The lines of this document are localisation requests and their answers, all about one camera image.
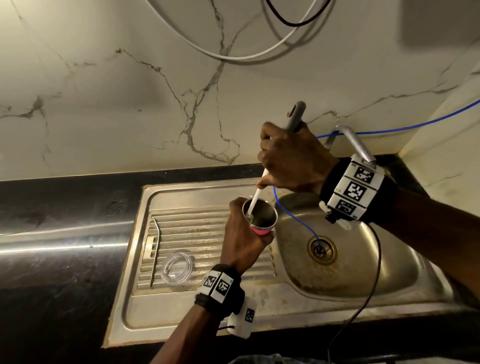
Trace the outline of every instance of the blue hose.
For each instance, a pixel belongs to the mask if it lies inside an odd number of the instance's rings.
[[[437,118],[437,119],[434,119],[434,120],[430,120],[430,121],[426,121],[426,122],[422,122],[420,124],[415,124],[415,125],[411,125],[411,126],[405,126],[403,128],[396,128],[396,129],[386,129],[386,130],[376,130],[376,131],[373,131],[373,132],[359,132],[357,133],[358,135],[369,135],[369,134],[384,134],[384,133],[393,133],[393,132],[402,132],[404,130],[410,130],[410,129],[416,129],[416,128],[420,128],[421,126],[425,126],[425,125],[430,125],[430,124],[433,124],[434,122],[438,122],[438,121],[442,121],[442,120],[445,120],[445,119],[448,119],[448,118],[451,118],[452,116],[455,116],[455,115],[458,115],[476,105],[480,104],[480,99],[478,99],[477,101],[474,101],[472,102],[471,104],[465,106],[464,108],[461,108],[457,111],[454,111],[448,115],[445,115],[445,116],[442,116],[440,118]],[[319,135],[317,137],[317,139],[320,139],[320,138],[326,138],[328,136],[333,136],[333,135],[343,135],[343,133],[335,133],[335,134],[324,134],[324,135]],[[283,210],[283,212],[285,212],[287,215],[289,215],[291,218],[293,218],[294,220],[298,221],[300,224],[302,224],[304,227],[306,227],[308,230],[310,230],[313,235],[315,236],[315,238],[317,239],[318,241],[318,247],[319,249],[323,250],[322,246],[320,245],[320,240],[318,238],[318,235],[315,233],[315,231],[313,231],[313,229],[308,226],[307,224],[305,224],[302,220],[300,220],[299,218],[293,216],[293,214],[288,211],[286,208],[284,208],[282,206],[282,204],[280,203],[280,201],[278,200],[278,197],[276,195],[276,188],[273,187],[273,194],[275,196],[275,201],[276,201],[276,204],[278,206],[280,206],[280,208]]]

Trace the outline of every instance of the gray brush handle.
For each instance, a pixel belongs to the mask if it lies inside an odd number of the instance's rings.
[[[299,124],[301,122],[301,117],[305,112],[307,105],[303,101],[297,101],[295,106],[293,107],[292,111],[290,112],[290,116],[288,118],[287,126],[285,130],[288,132],[297,132],[299,130]]]

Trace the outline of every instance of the clear plastic lid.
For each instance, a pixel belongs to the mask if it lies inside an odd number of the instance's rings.
[[[175,252],[165,259],[160,274],[166,284],[173,286],[182,283],[189,277],[192,266],[192,258],[188,254]]]

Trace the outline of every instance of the hand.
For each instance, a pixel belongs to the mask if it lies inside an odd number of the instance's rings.
[[[297,133],[266,122],[258,160],[270,172],[257,183],[258,188],[275,186],[294,192],[320,194],[328,174],[338,163],[302,122]]]
[[[242,205],[247,201],[237,197],[230,202],[230,216],[225,225],[220,263],[234,267],[242,275],[258,259],[261,252],[273,240],[273,232],[257,235],[248,224],[242,212]]]

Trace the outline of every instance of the person's left hand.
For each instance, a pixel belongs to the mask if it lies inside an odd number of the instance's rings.
[[[230,216],[225,225],[225,237],[222,245],[220,263],[234,267],[242,275],[258,259],[265,247],[273,240],[273,232],[257,235],[248,224],[242,212],[247,201],[237,197],[230,202]]]

